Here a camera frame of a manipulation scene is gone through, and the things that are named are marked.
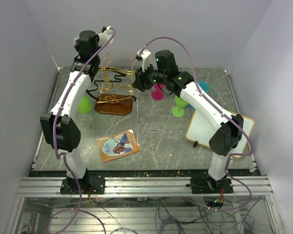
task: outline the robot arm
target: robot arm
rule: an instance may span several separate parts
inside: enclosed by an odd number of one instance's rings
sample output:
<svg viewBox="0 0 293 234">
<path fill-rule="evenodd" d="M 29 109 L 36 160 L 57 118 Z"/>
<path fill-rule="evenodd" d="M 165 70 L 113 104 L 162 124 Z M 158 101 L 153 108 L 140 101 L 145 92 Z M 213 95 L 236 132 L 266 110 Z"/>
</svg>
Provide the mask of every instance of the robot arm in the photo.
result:
<svg viewBox="0 0 293 234">
<path fill-rule="evenodd" d="M 79 103 L 92 83 L 95 75 L 99 70 L 100 58 L 95 56 L 90 62 L 89 59 L 100 49 L 103 44 L 106 44 L 112 37 L 111 27 L 103 28 L 101 34 L 96 34 L 93 31 L 83 31 L 80 33 L 79 38 L 76 40 L 75 49 L 78 52 L 78 56 L 74 58 L 74 62 L 70 67 L 70 75 L 67 85 L 56 105 L 52 108 L 50 113 L 44 113 L 41 115 L 40 121 L 46 143 L 50 144 L 54 148 L 53 143 L 53 122 L 55 116 L 58 113 L 59 108 L 62 108 L 61 114 L 57 119 L 56 125 L 56 139 L 59 153 L 65 153 L 67 166 L 74 172 L 76 178 L 79 181 L 81 190 L 85 191 L 89 187 L 89 178 L 87 169 L 84 166 L 78 145 L 81 140 L 81 132 L 74 122 L 74 118 L 79 106 Z M 77 79 L 78 73 L 83 70 L 82 75 Z M 62 101 L 66 100 L 64 106 L 61 107 Z M 72 188 L 70 191 L 78 191 L 77 184 L 74 177 L 67 170 L 67 184 L 68 188 Z"/>
<path fill-rule="evenodd" d="M 155 58 L 158 70 L 154 70 L 151 64 L 151 53 L 149 51 L 144 50 L 141 56 L 136 57 L 137 60 L 143 60 L 143 64 L 135 72 L 136 80 L 132 86 L 144 92 L 154 84 L 164 84 L 169 91 L 187 101 L 207 120 L 215 131 L 215 134 L 209 140 L 210 148 L 213 150 L 209 168 L 210 183 L 212 187 L 218 187 L 226 179 L 225 167 L 230 151 L 237 147 L 239 140 L 242 138 L 242 133 L 223 115 L 231 116 L 232 120 L 241 128 L 243 128 L 243 118 L 239 114 L 232 116 L 202 89 L 200 94 L 193 77 L 188 72 L 179 72 L 171 51 L 159 51 L 155 54 Z M 219 114 L 202 94 L 223 113 Z"/>
</svg>

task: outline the metal frame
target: metal frame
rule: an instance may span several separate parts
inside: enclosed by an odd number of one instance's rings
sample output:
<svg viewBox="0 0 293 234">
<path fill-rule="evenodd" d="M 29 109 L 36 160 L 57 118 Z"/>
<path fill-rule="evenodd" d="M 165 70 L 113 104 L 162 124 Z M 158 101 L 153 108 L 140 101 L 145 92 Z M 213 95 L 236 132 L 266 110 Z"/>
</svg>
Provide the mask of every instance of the metal frame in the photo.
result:
<svg viewBox="0 0 293 234">
<path fill-rule="evenodd" d="M 236 98 L 230 82 L 230 73 L 225 70 L 226 79 L 229 83 L 234 102 Z M 54 92 L 50 101 L 49 110 L 58 88 L 59 79 L 56 82 Z M 35 170 L 38 151 L 42 143 L 43 134 L 37 146 L 33 158 L 31 170 Z M 257 164 L 254 156 L 251 155 L 254 170 Z M 267 176 L 236 176 L 237 179 L 244 182 L 252 192 L 253 196 L 264 196 L 265 205 L 269 219 L 272 221 L 271 226 L 275 234 L 285 234 L 281 217 L 276 207 L 273 197 L 272 188 Z M 46 197 L 46 198 L 79 198 L 79 195 L 61 195 L 60 187 L 64 177 L 25 177 L 21 180 L 17 197 L 10 214 L 9 222 L 6 227 L 6 234 L 15 234 L 20 224 L 22 211 L 27 198 L 29 197 Z M 203 197 L 215 196 L 214 194 L 192 194 L 191 188 L 186 187 L 190 184 L 191 177 L 105 177 L 105 193 L 103 195 L 93 195 L 97 198 L 110 197 Z M 233 193 L 226 194 L 226 197 L 249 196 L 248 190 L 235 180 L 232 180 Z"/>
<path fill-rule="evenodd" d="M 252 195 L 272 195 L 267 176 L 238 176 L 252 191 Z M 21 180 L 17 197 L 75 197 L 62 195 L 60 188 L 64 177 L 26 177 Z M 215 196 L 214 194 L 192 194 L 190 177 L 106 177 L 105 193 L 93 197 L 176 197 Z M 226 196 L 249 196 L 248 190 L 232 180 L 233 193 Z"/>
</svg>

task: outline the whiteboard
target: whiteboard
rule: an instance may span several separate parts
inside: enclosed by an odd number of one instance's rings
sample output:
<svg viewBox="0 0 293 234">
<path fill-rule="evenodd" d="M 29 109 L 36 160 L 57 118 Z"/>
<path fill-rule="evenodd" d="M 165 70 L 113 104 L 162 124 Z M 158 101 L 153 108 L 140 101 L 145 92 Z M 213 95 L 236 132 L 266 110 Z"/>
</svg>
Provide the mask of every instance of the whiteboard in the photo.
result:
<svg viewBox="0 0 293 234">
<path fill-rule="evenodd" d="M 244 119 L 243 130 L 248 136 L 250 136 L 255 125 L 255 121 L 246 116 L 242 117 Z M 192 116 L 191 123 L 188 127 L 186 138 L 193 142 L 198 141 L 200 145 L 209 147 L 209 140 L 214 135 L 214 133 L 215 132 L 213 131 L 209 123 L 204 119 L 204 117 L 201 116 L 197 111 L 195 111 Z M 242 135 L 242 139 L 239 141 L 238 146 L 233 150 L 233 153 L 242 153 L 246 145 L 246 138 L 244 135 Z"/>
</svg>

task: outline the glass panel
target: glass panel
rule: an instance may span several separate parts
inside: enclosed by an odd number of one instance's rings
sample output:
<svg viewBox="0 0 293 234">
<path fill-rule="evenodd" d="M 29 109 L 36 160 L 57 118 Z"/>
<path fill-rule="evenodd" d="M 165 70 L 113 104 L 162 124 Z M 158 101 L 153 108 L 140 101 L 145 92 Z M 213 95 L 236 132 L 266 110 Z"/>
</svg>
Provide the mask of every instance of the glass panel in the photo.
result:
<svg viewBox="0 0 293 234">
<path fill-rule="evenodd" d="M 218 197 L 199 198 L 104 198 L 83 199 L 81 210 L 98 217 L 107 234 L 273 234 L 264 196 L 254 197 L 240 210 L 215 212 L 195 203 L 212 204 Z M 242 205 L 248 197 L 226 197 L 221 210 Z M 78 207 L 79 199 L 28 198 L 18 234 L 45 234 L 51 214 L 63 209 L 49 225 L 50 232 L 63 229 Z M 102 224 L 93 216 L 79 212 L 65 230 L 69 234 L 104 234 Z"/>
</svg>

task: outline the gray table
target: gray table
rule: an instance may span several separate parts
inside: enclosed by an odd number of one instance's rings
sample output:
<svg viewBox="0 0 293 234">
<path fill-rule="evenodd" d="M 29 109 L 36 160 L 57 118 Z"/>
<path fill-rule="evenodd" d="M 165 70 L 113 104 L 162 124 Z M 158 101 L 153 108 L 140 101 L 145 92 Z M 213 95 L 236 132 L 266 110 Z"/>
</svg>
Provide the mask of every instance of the gray table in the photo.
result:
<svg viewBox="0 0 293 234">
<path fill-rule="evenodd" d="M 229 111 L 237 112 L 230 85 L 222 69 L 196 69 L 198 80 L 206 81 L 209 95 Z M 52 107 L 58 101 L 66 86 L 69 69 L 64 68 L 60 77 Z M 123 79 L 130 83 L 130 78 Z M 154 91 L 135 91 L 137 101 L 133 104 L 132 113 L 126 116 L 102 115 L 92 110 L 87 114 L 76 114 L 75 122 L 82 133 L 79 146 L 85 166 L 89 170 L 187 170 L 208 169 L 211 162 L 210 148 L 198 145 L 193 148 L 193 142 L 185 135 L 194 110 L 185 107 L 183 117 L 175 117 L 171 110 L 175 106 L 174 95 L 165 95 L 161 101 L 151 97 Z M 126 94 L 125 89 L 113 89 L 111 93 Z M 132 129 L 140 145 L 140 151 L 107 163 L 101 162 L 97 139 Z M 252 169 L 251 157 L 234 158 L 230 168 Z M 44 139 L 39 148 L 36 171 L 65 171 L 63 161 L 57 161 L 51 146 Z"/>
</svg>

